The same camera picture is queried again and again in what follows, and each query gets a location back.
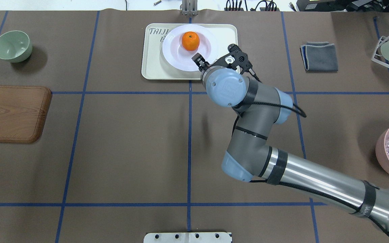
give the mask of blue joint cap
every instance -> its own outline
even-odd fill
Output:
[[[227,151],[224,154],[222,170],[228,176],[243,182],[249,182],[253,178],[253,175],[244,169]]]
[[[292,98],[290,98],[290,95],[286,94],[285,92],[282,92],[280,90],[278,90],[277,88],[275,88],[278,92],[278,96],[280,97],[280,104],[282,106],[287,106],[289,108],[292,108],[293,107],[293,102],[292,102]],[[280,113],[278,115],[278,118],[275,122],[275,124],[282,124],[284,123],[287,118],[289,117],[290,115],[290,109],[286,109],[286,108],[280,108]]]
[[[229,68],[212,72],[205,86],[211,100],[224,107],[238,105],[247,94],[244,77]]]

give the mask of orange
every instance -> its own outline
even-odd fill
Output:
[[[182,36],[181,44],[187,51],[194,51],[199,47],[199,35],[195,32],[185,32]]]

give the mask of beige tray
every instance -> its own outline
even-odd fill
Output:
[[[145,28],[142,76],[150,80],[200,80],[200,72],[187,72],[171,66],[162,53],[164,37],[178,26],[186,24],[152,23]],[[196,24],[209,29],[219,44],[218,56],[229,53],[230,44],[238,44],[236,28],[229,24]]]

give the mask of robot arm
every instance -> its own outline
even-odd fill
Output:
[[[272,185],[301,190],[350,214],[369,218],[389,236],[389,189],[378,188],[266,144],[272,125],[284,123],[291,110],[297,110],[292,109],[289,95],[258,80],[247,54],[238,46],[232,44],[228,50],[229,55],[212,65],[200,54],[193,57],[202,72],[201,80],[208,96],[238,114],[222,170],[243,182],[258,176]],[[243,77],[243,72],[250,72],[256,80]]]

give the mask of white plate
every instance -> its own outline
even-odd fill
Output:
[[[189,31],[196,32],[199,35],[199,48],[195,51],[187,51],[181,45],[182,36]],[[199,52],[206,61],[213,63],[217,58],[218,44],[215,35],[207,28],[188,24],[178,26],[166,35],[162,51],[165,59],[174,68],[191,72],[199,71],[199,68],[191,58]]]

